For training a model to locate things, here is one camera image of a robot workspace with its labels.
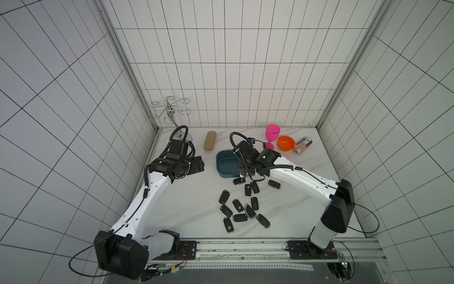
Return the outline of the black smart key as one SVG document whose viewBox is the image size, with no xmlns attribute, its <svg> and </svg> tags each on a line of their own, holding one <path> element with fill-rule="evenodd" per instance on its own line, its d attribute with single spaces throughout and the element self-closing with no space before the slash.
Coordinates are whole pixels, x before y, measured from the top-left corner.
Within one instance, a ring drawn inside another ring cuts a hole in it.
<svg viewBox="0 0 454 284">
<path fill-rule="evenodd" d="M 228 201 L 229 197 L 230 197 L 230 192 L 227 191 L 227 190 L 223 190 L 223 192 L 222 192 L 222 194 L 221 194 L 221 196 L 219 198 L 219 203 L 222 204 L 222 205 L 226 204 L 226 202 Z"/>
</svg>

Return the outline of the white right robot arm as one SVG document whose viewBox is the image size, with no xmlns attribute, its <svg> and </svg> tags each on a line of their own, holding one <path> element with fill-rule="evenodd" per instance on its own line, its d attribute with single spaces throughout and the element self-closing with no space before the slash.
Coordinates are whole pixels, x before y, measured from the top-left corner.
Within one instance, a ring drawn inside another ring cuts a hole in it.
<svg viewBox="0 0 454 284">
<path fill-rule="evenodd" d="M 346 233 L 355 208 L 352 185 L 346 180 L 335 182 L 294 164 L 280 153 L 254 149 L 250 142 L 241 141 L 233 153 L 243 163 L 247 173 L 268 176 L 310 195 L 325 207 L 320 221 L 308 238 L 309 246 L 325 250 L 338 235 Z"/>
</svg>

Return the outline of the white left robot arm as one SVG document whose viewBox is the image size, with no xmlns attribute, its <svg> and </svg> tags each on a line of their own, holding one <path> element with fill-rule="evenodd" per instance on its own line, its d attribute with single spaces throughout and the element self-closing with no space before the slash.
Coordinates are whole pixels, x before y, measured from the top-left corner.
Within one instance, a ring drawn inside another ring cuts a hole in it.
<svg viewBox="0 0 454 284">
<path fill-rule="evenodd" d="M 137 279 L 150 260 L 174 259 L 184 254 L 179 233 L 160 230 L 146 237 L 144 231 L 159 196 L 176 179 L 203 171 L 204 163 L 195 153 L 192 142 L 171 139 L 161 155 L 145 166 L 144 184 L 124 215 L 109 231 L 100 231 L 95 237 L 100 269 Z"/>
</svg>

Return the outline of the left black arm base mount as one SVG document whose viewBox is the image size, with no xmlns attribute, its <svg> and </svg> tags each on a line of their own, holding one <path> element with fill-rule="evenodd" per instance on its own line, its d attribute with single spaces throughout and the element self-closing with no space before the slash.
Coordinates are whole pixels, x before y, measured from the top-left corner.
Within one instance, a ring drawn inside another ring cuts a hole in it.
<svg viewBox="0 0 454 284">
<path fill-rule="evenodd" d="M 185 241 L 180 234 L 170 230 L 160 230 L 157 234 L 143 238 L 148 247 L 149 260 L 195 260 L 197 242 Z"/>
</svg>

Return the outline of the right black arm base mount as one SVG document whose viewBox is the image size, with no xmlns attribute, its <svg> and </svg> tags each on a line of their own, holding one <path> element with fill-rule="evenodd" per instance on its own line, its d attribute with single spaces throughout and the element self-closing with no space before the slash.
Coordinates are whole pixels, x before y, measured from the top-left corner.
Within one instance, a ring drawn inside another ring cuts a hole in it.
<svg viewBox="0 0 454 284">
<path fill-rule="evenodd" d="M 292 260 L 336 260 L 338 253 L 333 241 L 328 243 L 326 249 L 321 249 L 308 240 L 290 240 L 285 250 L 289 252 Z"/>
</svg>

